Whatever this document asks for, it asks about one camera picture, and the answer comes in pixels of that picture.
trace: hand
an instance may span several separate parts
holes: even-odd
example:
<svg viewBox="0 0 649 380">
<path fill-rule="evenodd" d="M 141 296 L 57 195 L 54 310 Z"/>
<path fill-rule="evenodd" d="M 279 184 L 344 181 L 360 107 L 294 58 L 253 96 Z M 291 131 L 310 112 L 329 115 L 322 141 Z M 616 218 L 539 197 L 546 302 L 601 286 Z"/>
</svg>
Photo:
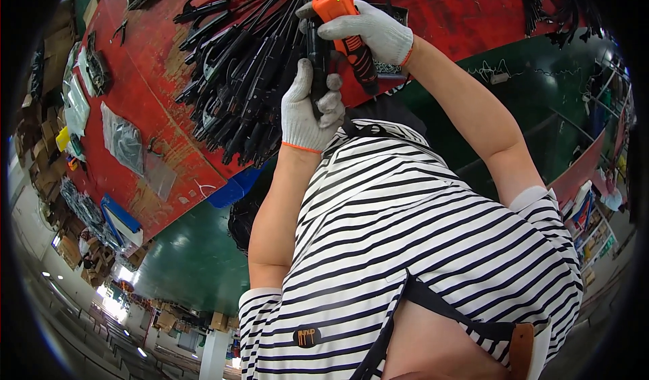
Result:
<svg viewBox="0 0 649 380">
<path fill-rule="evenodd" d="M 337 73 L 327 76 L 330 89 L 316 105 L 322 116 L 316 121 L 309 98 L 313 67 L 308 59 L 297 62 L 297 75 L 282 97 L 282 142 L 297 149 L 320 153 L 343 125 L 345 106 L 338 92 L 343 80 Z"/>
<path fill-rule="evenodd" d="M 351 35 L 360 35 L 376 60 L 385 64 L 405 65 L 412 51 L 412 30 L 369 3 L 354 0 L 354 5 L 360 15 L 334 18 L 318 28 L 318 35 L 324 40 L 342 40 Z M 295 14 L 300 19 L 316 15 L 311 2 L 297 9 Z M 301 21 L 301 30 L 305 25 Z"/>
</svg>

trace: black handle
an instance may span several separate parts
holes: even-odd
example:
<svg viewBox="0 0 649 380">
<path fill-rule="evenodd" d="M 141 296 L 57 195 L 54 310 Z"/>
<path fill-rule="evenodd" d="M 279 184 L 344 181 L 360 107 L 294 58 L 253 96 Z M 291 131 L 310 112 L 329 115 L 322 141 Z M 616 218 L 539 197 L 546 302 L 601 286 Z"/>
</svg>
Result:
<svg viewBox="0 0 649 380">
<path fill-rule="evenodd" d="M 378 94 L 377 67 L 374 65 L 372 52 L 358 35 L 343 40 L 347 60 L 352 65 L 356 80 L 370 96 Z"/>
</svg>

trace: wire cutters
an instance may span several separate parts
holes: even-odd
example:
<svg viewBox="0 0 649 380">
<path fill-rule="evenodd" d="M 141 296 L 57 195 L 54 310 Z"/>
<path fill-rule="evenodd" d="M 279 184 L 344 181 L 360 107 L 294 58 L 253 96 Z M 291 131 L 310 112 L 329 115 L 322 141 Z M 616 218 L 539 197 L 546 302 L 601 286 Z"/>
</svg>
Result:
<svg viewBox="0 0 649 380">
<path fill-rule="evenodd" d="M 119 46 L 124 45 L 124 39 L 126 38 L 126 23 L 128 22 L 128 19 L 125 19 L 122 24 L 118 27 L 118 29 L 115 30 L 113 33 L 113 38 L 115 38 L 118 34 L 119 31 L 122 32 L 121 40 L 119 40 Z"/>
</svg>

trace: black and white striped shirt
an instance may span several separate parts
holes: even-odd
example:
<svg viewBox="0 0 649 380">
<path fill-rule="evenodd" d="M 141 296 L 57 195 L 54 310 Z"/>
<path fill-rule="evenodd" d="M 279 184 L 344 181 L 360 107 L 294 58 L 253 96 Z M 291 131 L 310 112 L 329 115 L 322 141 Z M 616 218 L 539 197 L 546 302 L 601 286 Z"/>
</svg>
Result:
<svg viewBox="0 0 649 380">
<path fill-rule="evenodd" d="M 242 379 L 348 379 L 408 274 L 473 321 L 551 328 L 550 360 L 583 292 L 554 193 L 532 187 L 507 208 L 474 193 L 409 127 L 354 124 L 380 124 L 398 138 L 349 139 L 341 128 L 322 153 L 282 288 L 255 288 L 239 301 Z M 296 336 L 313 328 L 318 339 L 300 347 Z M 509 367 L 509 342 L 465 329 Z"/>
</svg>

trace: red workbench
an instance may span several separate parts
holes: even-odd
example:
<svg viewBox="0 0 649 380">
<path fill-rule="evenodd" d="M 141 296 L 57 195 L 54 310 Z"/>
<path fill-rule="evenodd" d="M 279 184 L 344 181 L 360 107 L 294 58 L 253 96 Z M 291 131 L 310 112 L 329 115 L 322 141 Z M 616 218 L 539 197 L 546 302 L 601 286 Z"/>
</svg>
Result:
<svg viewBox="0 0 649 380">
<path fill-rule="evenodd" d="M 241 170 L 236 157 L 229 166 L 221 164 L 221 150 L 209 153 L 191 137 L 194 127 L 190 108 L 174 98 L 190 79 L 193 66 L 177 49 L 189 24 L 171 20 L 187 0 L 156 0 L 148 10 L 126 11 L 126 0 L 101 0 L 89 32 L 97 31 L 95 48 L 101 50 L 112 72 L 114 85 L 101 97 L 86 97 L 91 106 L 86 136 L 81 139 L 90 172 L 70 173 L 80 191 L 87 190 L 99 203 L 108 193 L 142 223 L 144 239 L 152 238 L 175 219 L 222 187 Z M 211 0 L 196 0 L 194 5 Z M 409 26 L 457 61 L 524 38 L 521 0 L 391 0 L 410 11 Z M 124 46 L 110 44 L 115 29 L 128 19 Z M 554 30 L 539 24 L 537 33 Z M 341 92 L 348 106 L 369 99 L 356 83 L 350 68 L 341 70 L 345 85 Z M 400 82 L 381 81 L 382 91 Z M 156 137 L 155 150 L 162 152 L 177 178 L 167 202 L 162 202 L 144 180 L 121 166 L 104 148 L 101 101 L 125 117 L 142 132 L 143 144 Z"/>
</svg>

